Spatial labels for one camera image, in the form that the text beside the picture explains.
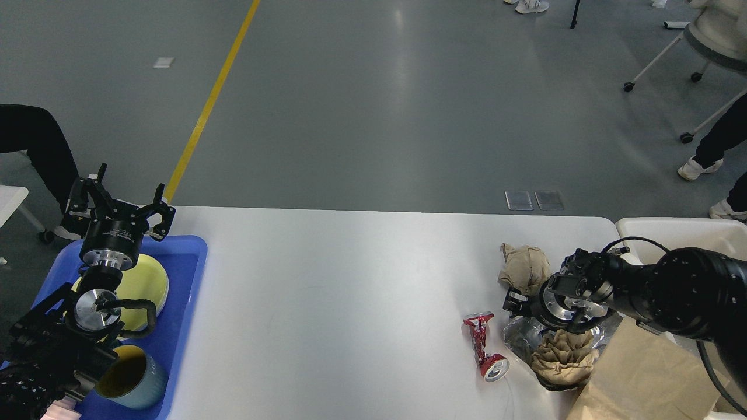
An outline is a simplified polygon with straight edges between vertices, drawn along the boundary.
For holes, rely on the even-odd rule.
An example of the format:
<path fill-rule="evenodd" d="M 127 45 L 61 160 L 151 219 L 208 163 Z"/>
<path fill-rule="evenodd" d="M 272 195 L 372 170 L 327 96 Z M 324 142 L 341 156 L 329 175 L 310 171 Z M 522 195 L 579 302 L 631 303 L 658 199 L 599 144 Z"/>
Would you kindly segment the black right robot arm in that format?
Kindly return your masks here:
<path fill-rule="evenodd" d="M 696 340 L 709 378 L 734 403 L 704 344 L 715 346 L 745 391 L 745 275 L 744 261 L 715 251 L 664 249 L 653 265 L 632 265 L 609 243 L 598 252 L 577 249 L 534 296 L 510 287 L 502 308 L 552 331 L 583 333 L 620 313 L 652 333 Z"/>

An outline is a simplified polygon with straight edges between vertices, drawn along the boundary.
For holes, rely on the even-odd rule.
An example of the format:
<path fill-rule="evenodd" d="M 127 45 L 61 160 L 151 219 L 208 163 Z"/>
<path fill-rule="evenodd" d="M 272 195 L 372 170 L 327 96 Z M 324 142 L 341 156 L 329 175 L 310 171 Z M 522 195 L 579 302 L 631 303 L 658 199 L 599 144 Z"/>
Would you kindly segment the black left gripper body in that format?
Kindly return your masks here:
<path fill-rule="evenodd" d="M 79 257 L 88 267 L 130 270 L 138 263 L 142 239 L 154 212 L 108 212 L 90 208 L 90 223 Z"/>

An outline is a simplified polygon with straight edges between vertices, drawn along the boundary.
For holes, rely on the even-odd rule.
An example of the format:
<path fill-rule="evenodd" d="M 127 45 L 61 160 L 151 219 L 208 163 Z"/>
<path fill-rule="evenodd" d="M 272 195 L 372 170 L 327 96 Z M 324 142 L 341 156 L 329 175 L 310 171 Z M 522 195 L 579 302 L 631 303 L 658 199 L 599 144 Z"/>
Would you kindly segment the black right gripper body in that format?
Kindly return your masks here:
<path fill-rule="evenodd" d="M 553 331 L 565 330 L 581 334 L 598 326 L 610 317 L 610 308 L 576 297 L 553 293 L 544 283 L 539 292 L 528 299 L 526 317 L 536 319 Z"/>

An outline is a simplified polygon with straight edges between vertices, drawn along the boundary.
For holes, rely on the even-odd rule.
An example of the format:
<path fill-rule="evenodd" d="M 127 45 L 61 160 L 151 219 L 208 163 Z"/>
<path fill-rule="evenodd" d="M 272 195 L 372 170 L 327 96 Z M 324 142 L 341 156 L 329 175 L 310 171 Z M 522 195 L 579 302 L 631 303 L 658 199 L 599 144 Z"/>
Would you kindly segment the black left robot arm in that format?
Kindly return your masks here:
<path fill-rule="evenodd" d="M 78 289 L 66 282 L 9 330 L 2 352 L 2 418 L 40 419 L 54 401 L 82 401 L 115 364 L 118 338 L 143 338 L 155 330 L 157 305 L 118 297 L 123 273 L 135 267 L 142 240 L 163 241 L 176 208 L 158 184 L 152 202 L 139 206 L 110 196 L 107 164 L 73 184 L 67 212 L 88 220 Z"/>

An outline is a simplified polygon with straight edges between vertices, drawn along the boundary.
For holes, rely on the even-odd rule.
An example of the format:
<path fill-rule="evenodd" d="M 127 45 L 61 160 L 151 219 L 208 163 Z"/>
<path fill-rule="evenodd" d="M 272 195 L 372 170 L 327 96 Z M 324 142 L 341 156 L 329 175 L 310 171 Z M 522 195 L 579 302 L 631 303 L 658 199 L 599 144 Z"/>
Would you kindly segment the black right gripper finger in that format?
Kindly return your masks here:
<path fill-rule="evenodd" d="M 509 318 L 516 317 L 534 317 L 531 309 L 531 304 L 534 301 L 533 295 L 526 295 L 520 292 L 515 287 L 509 287 L 502 303 L 502 309 L 504 309 Z"/>

